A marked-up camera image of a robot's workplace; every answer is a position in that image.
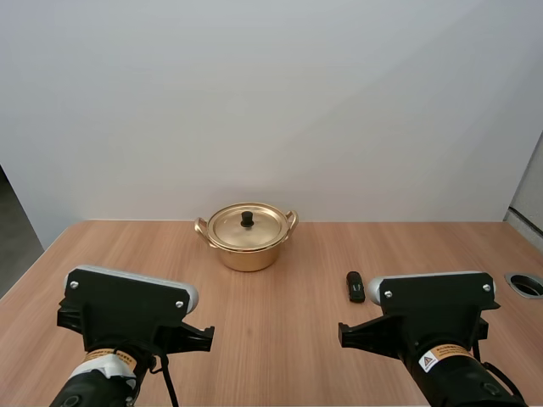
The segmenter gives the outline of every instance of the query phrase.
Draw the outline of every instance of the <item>white wall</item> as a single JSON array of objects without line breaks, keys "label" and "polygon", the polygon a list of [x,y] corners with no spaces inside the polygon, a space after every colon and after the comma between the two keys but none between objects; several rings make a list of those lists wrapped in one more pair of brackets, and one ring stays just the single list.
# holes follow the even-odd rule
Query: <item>white wall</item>
[{"label": "white wall", "polygon": [[506,220],[543,253],[543,237],[537,231],[543,230],[543,135],[524,172],[523,180],[511,202],[511,208],[521,216],[514,210],[509,210]]},{"label": "white wall", "polygon": [[511,206],[543,230],[543,138],[534,151]]},{"label": "white wall", "polygon": [[543,2],[6,0],[0,163],[47,246],[260,200],[501,220],[543,129]]}]

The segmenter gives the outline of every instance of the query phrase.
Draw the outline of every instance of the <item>metal pot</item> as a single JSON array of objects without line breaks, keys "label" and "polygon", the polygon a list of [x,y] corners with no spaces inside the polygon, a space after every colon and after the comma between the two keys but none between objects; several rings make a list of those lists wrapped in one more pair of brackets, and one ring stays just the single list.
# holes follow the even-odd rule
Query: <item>metal pot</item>
[{"label": "metal pot", "polygon": [[236,203],[219,210],[209,222],[194,221],[194,230],[212,248],[222,263],[234,270],[257,271],[271,265],[282,243],[298,225],[298,214],[284,214],[265,203]]}]

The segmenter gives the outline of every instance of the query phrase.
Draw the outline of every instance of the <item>yellow label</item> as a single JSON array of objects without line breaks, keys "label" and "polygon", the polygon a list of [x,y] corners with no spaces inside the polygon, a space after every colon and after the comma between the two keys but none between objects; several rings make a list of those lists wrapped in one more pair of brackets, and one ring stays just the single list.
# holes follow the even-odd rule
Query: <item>yellow label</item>
[{"label": "yellow label", "polygon": [[[100,356],[105,356],[106,354],[112,354],[112,353],[113,353],[113,349],[93,350],[92,352],[89,352],[87,356],[85,356],[85,359],[83,360],[83,362],[87,362],[89,360],[99,358]],[[132,371],[134,371],[134,369],[136,368],[136,363],[137,363],[134,358],[132,358],[129,354],[121,352],[120,350],[115,352],[115,354],[120,360],[125,362]]]},{"label": "yellow label", "polygon": [[446,344],[431,348],[418,361],[418,364],[423,368],[426,373],[428,373],[441,360],[450,358],[451,356],[467,356],[469,358],[473,357],[472,354],[470,354],[462,346]]}]

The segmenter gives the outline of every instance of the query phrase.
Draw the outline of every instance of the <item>black knob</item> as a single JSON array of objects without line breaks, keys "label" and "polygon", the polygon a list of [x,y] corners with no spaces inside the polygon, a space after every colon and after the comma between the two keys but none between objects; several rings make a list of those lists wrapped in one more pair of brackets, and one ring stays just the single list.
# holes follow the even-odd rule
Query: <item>black knob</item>
[{"label": "black knob", "polygon": [[243,227],[251,227],[255,223],[253,222],[253,213],[246,210],[245,212],[241,213],[241,226]]}]

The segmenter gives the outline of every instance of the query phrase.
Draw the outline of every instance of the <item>floor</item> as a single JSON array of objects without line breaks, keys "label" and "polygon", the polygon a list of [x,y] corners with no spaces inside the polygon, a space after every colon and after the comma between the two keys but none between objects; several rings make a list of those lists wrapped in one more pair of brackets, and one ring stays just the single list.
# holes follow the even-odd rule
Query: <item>floor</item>
[{"label": "floor", "polygon": [[42,253],[42,245],[0,169],[0,297]]}]

